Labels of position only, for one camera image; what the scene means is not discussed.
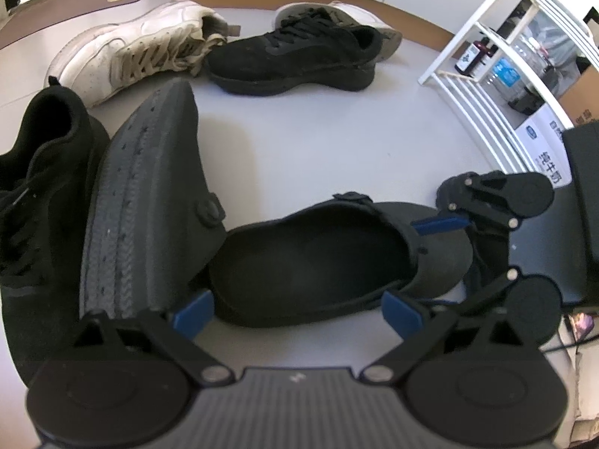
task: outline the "cardboard box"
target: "cardboard box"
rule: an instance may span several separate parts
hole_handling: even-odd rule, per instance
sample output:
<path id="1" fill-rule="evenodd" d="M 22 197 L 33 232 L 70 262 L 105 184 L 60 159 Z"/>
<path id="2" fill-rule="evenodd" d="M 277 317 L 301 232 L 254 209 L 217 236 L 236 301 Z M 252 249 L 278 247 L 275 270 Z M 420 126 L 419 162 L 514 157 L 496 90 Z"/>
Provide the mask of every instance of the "cardboard box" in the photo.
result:
<path id="1" fill-rule="evenodd" d="M 553 188 L 567 186 L 572 181 L 570 162 L 562 140 L 563 131 L 563 125 L 547 103 L 516 129 L 525 150 L 538 169 L 549 178 Z"/>
<path id="2" fill-rule="evenodd" d="M 558 99 L 574 124 L 583 125 L 599 119 L 599 71 L 589 67 Z"/>

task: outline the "ribbed gray surface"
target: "ribbed gray surface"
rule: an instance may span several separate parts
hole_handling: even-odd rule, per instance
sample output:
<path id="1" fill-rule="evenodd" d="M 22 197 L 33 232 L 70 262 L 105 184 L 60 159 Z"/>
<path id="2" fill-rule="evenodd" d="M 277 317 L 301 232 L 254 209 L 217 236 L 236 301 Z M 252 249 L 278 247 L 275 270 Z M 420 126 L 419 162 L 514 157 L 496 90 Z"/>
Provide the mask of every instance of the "ribbed gray surface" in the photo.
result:
<path id="1" fill-rule="evenodd" d="M 205 390 L 179 426 L 144 449 L 456 449 L 417 423 L 393 391 L 344 369 L 248 369 Z M 552 449 L 550 442 L 528 449 Z M 44 449 L 55 449 L 46 445 Z"/>

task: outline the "white shoelace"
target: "white shoelace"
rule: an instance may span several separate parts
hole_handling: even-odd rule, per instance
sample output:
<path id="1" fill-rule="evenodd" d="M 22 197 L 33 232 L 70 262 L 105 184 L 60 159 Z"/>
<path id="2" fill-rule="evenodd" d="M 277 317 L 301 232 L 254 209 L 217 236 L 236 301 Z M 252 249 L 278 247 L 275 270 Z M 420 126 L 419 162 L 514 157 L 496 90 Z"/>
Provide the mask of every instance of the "white shoelace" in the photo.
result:
<path id="1" fill-rule="evenodd" d="M 205 38 L 202 29 L 193 24 L 140 37 L 115 53 L 110 82 L 121 88 L 164 70 L 189 70 L 196 76 L 212 47 L 225 42 L 226 38 L 217 33 Z"/>

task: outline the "shelf rack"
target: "shelf rack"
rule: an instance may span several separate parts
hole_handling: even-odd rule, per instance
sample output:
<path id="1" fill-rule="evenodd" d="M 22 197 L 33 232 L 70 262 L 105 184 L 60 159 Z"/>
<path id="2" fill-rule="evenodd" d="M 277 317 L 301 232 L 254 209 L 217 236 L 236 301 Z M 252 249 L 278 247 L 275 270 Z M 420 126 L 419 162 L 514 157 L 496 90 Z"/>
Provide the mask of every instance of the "shelf rack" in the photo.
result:
<path id="1" fill-rule="evenodd" d="M 518 68 L 521 75 L 537 89 L 538 94 L 549 104 L 562 126 L 572 128 L 573 124 L 558 103 L 558 100 L 549 91 L 537 74 L 529 67 L 524 59 L 511 47 L 511 44 L 522 33 L 522 30 L 531 22 L 538 11 L 542 11 L 561 28 L 564 33 L 576 44 L 580 51 L 589 59 L 591 64 L 599 70 L 599 50 L 592 37 L 585 30 L 585 26 L 564 9 L 556 0 L 531 0 L 532 5 L 520 22 L 516 25 L 507 39 L 502 38 L 495 31 L 488 28 L 483 20 L 484 15 L 498 0 L 485 0 L 477 11 L 470 17 L 465 25 L 456 33 L 447 47 L 439 54 L 426 72 L 420 77 L 420 84 L 433 80 L 449 96 L 457 109 L 465 116 L 466 121 L 472 126 L 480 137 L 497 165 L 506 174 L 512 172 L 542 172 L 532 159 L 514 132 L 514 125 L 485 89 L 486 75 L 502 57 L 509 58 Z M 446 62 L 459 47 L 465 42 L 472 30 L 478 30 L 486 35 L 498 47 L 498 51 L 487 64 L 484 74 L 477 77 L 462 76 L 456 72 L 444 70 Z"/>

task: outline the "black shoelace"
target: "black shoelace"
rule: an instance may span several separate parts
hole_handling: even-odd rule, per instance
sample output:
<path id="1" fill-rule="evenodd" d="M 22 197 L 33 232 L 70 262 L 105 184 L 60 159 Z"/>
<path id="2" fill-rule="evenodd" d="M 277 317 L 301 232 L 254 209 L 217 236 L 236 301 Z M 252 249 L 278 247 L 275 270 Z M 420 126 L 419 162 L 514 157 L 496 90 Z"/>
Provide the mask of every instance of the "black shoelace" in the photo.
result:
<path id="1" fill-rule="evenodd" d="M 45 175 L 17 182 L 14 191 L 0 199 L 0 282 L 4 287 L 34 287 L 44 281 L 38 265 L 40 247 L 35 242 L 39 200 L 34 188 Z"/>
<path id="2" fill-rule="evenodd" d="M 322 10 L 308 12 L 300 18 L 283 20 L 281 28 L 265 34 L 273 47 L 281 42 L 294 43 L 298 39 L 308 40 L 321 35 L 336 37 L 336 25 L 322 15 Z"/>

